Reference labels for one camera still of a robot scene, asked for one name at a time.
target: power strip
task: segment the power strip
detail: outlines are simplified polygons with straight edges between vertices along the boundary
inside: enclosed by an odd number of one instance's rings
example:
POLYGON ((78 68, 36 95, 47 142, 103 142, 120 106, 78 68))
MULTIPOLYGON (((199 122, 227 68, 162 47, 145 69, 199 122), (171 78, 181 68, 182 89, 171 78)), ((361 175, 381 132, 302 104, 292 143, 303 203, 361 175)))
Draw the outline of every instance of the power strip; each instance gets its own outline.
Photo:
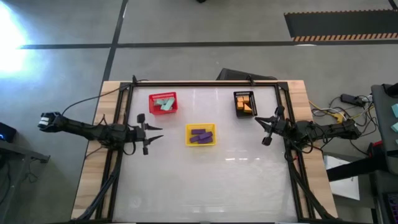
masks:
POLYGON ((366 102, 364 102, 362 98, 348 94, 341 94, 340 101, 343 103, 349 103, 351 105, 360 106, 360 107, 364 107, 366 105, 366 102))

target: white paper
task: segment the white paper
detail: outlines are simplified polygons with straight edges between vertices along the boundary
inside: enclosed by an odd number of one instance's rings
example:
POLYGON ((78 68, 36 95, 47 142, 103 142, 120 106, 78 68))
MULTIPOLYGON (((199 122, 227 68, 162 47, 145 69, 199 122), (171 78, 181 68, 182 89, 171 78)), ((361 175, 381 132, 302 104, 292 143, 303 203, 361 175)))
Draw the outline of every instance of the white paper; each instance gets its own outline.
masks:
MULTIPOLYGON (((324 160, 326 170, 350 163, 332 156, 325 156, 324 160)), ((330 182, 330 188, 335 195, 359 200, 358 176, 330 182)))

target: wooden table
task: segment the wooden table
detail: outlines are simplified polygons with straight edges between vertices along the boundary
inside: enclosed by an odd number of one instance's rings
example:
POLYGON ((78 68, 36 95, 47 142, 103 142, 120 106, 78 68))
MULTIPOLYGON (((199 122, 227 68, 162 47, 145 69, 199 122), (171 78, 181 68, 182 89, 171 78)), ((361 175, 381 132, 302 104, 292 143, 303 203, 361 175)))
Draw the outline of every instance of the wooden table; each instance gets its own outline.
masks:
MULTIPOLYGON (((242 81, 222 81, 222 82, 242 82, 242 81)), ((307 96, 307 91, 305 89, 304 81, 278 80, 278 81, 257 81, 257 82, 288 82, 290 99, 293 106, 295 120, 296 121, 312 120, 311 108, 308 102, 308 96, 307 96)), ((101 94, 119 88, 121 83, 122 82, 104 82, 101 94)), ((119 93, 118 91, 115 91, 114 93, 108 94, 99 99, 99 103, 95 114, 95 124, 102 119, 103 115, 105 115, 107 121, 113 120, 118 93, 119 93)), ((126 97, 123 98, 121 111, 124 111, 124 107, 126 106, 126 101, 127 101, 126 97)), ((88 154, 99 147, 100 144, 98 142, 90 141, 86 153, 88 154)), ((326 208, 326 210, 334 217, 337 217, 335 202, 331 194, 328 176, 326 174, 325 165, 323 163, 322 153, 320 151, 314 150, 310 154, 304 154, 303 158, 304 158, 305 169, 307 172, 308 183, 310 185, 311 191, 315 194, 316 198, 326 208)), ((90 205, 90 203, 98 193, 101 186, 101 179, 103 176, 105 159, 106 159, 106 150, 101 149, 98 152, 92 154, 90 157, 88 157, 85 160, 83 165, 83 170, 81 172, 80 183, 78 186, 71 218, 77 218, 78 216, 80 216, 85 211, 85 209, 90 205)), ((304 217, 308 217, 305 197, 303 196, 301 190, 299 190, 299 193, 300 193, 300 201, 302 204, 304 217)), ((102 212, 104 217, 106 216, 108 211, 109 195, 110 195, 110 190, 106 194, 105 198, 105 204, 102 212)))

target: green block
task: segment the green block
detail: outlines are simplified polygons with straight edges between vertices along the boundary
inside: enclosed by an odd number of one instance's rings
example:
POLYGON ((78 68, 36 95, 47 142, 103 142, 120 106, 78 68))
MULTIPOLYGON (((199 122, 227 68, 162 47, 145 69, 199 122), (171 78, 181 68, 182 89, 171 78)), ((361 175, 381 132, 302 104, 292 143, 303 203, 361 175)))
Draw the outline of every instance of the green block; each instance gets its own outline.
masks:
POLYGON ((398 118, 398 103, 392 105, 391 108, 392 108, 392 111, 394 112, 394 115, 396 116, 396 118, 398 118))
POLYGON ((171 107, 172 107, 174 101, 175 101, 174 97, 170 97, 167 100, 166 104, 162 105, 161 109, 162 110, 171 110, 171 107))
POLYGON ((155 105, 163 105, 163 104, 165 104, 166 102, 164 101, 164 100, 161 100, 161 99, 156 99, 155 100, 155 105))
POLYGON ((398 133, 398 122, 396 124, 394 124, 393 126, 391 126, 391 128, 398 133))

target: yellow tray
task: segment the yellow tray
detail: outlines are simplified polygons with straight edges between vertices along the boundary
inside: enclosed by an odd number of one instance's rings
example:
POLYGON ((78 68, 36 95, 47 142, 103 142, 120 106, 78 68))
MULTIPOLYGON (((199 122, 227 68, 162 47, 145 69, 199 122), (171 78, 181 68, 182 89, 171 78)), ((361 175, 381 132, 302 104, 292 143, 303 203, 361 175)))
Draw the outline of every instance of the yellow tray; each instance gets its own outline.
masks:
POLYGON ((185 144, 187 146, 214 146, 217 143, 216 137, 216 124, 187 124, 185 127, 185 144), (198 142, 191 143, 190 138, 196 136, 191 134, 193 129, 206 129, 206 132, 211 131, 213 133, 213 141, 206 144, 199 144, 198 142))

